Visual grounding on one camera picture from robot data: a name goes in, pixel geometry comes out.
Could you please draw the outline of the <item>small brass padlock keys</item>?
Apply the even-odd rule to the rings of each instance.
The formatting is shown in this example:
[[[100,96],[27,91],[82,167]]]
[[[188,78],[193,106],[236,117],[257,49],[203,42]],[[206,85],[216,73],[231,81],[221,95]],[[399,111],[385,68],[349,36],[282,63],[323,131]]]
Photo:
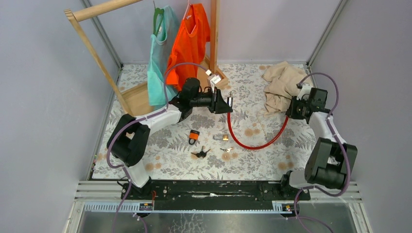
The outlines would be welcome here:
[[[233,147],[225,148],[225,149],[220,148],[220,150],[222,150],[223,152],[230,152],[231,150],[233,150]]]

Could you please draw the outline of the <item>orange black padlock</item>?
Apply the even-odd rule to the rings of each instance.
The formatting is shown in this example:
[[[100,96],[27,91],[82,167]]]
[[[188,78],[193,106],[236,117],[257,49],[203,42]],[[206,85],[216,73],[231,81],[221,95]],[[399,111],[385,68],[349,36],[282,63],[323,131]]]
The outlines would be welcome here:
[[[190,145],[194,145],[196,143],[196,141],[198,140],[199,135],[200,135],[199,131],[191,130],[189,132],[189,141],[188,141],[188,143]]]

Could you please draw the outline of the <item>brass padlock with key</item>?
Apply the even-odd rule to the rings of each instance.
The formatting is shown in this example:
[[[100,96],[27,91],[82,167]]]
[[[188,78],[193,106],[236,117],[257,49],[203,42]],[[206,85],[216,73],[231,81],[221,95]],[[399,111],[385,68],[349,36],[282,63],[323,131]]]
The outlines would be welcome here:
[[[217,141],[229,141],[229,135],[227,134],[217,134],[213,136],[214,140]]]

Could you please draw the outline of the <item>black key bunch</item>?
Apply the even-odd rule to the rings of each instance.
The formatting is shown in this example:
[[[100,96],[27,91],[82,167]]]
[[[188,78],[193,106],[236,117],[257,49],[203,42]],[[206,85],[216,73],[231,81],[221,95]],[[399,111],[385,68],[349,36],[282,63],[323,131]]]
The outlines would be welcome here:
[[[202,146],[199,152],[191,152],[191,155],[195,159],[204,159],[210,149],[206,150],[205,146]]]

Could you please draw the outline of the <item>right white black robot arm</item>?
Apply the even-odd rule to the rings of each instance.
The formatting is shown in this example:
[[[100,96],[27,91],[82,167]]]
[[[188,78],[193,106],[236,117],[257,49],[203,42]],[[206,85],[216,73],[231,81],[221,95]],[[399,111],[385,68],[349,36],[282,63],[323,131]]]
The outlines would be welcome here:
[[[327,91],[310,84],[299,86],[299,93],[286,111],[290,119],[305,120],[317,139],[304,170],[288,171],[281,178],[279,195],[291,200],[298,188],[309,184],[327,189],[346,190],[358,149],[338,133],[333,115],[325,108]]]

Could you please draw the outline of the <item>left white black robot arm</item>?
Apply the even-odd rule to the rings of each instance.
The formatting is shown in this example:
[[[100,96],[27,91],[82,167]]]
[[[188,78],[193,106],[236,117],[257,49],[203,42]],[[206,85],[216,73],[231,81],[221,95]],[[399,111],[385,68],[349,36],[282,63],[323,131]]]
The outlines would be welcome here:
[[[232,96],[223,99],[221,90],[217,87],[209,87],[202,92],[200,81],[189,78],[178,95],[165,107],[138,117],[124,114],[106,144],[108,155],[121,160],[120,167],[133,185],[132,193],[140,200],[146,199],[151,192],[151,187],[147,184],[151,178],[145,170],[142,157],[149,136],[183,121],[194,107],[206,107],[213,114],[227,114],[233,111],[232,106]]]

